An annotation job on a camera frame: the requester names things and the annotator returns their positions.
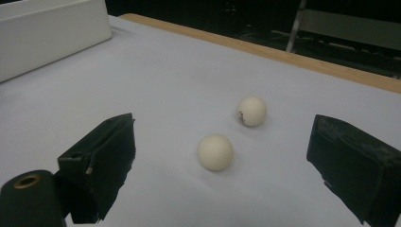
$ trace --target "white box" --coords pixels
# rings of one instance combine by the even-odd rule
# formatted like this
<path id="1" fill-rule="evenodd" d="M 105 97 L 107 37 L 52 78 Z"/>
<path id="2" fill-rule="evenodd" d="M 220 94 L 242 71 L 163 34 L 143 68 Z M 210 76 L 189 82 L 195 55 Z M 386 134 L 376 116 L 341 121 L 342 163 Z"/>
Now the white box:
<path id="1" fill-rule="evenodd" d="M 104 0 L 26 0 L 0 5 L 0 81 L 111 37 Z"/>

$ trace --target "ping pong ball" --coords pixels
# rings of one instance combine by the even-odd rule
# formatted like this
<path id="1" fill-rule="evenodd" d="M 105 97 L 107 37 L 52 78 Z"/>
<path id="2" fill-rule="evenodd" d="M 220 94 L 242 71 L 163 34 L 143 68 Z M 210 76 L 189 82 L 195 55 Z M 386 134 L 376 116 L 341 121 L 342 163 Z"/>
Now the ping pong ball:
<path id="1" fill-rule="evenodd" d="M 268 107 L 259 97 L 249 96 L 243 99 L 238 106 L 237 114 L 246 126 L 260 125 L 266 118 Z"/>
<path id="2" fill-rule="evenodd" d="M 233 161 L 233 145 L 222 134 L 209 134 L 200 141 L 198 159 L 206 169 L 223 170 Z"/>

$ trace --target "table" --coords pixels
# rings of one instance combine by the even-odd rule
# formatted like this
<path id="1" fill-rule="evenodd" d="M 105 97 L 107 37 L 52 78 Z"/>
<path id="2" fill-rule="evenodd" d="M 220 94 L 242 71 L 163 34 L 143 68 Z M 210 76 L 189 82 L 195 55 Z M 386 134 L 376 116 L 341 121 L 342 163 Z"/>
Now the table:
<path id="1" fill-rule="evenodd" d="M 57 158 L 100 122 L 133 113 L 133 169 L 97 226 L 360 226 L 305 159 L 312 122 L 330 115 L 401 149 L 397 86 L 387 91 L 269 60 L 257 49 L 263 54 L 110 22 L 109 41 L 0 83 L 0 184 L 29 170 L 56 172 Z M 269 109 L 255 128 L 235 112 L 250 95 Z M 198 142 L 214 132 L 235 148 L 221 172 L 196 157 Z"/>

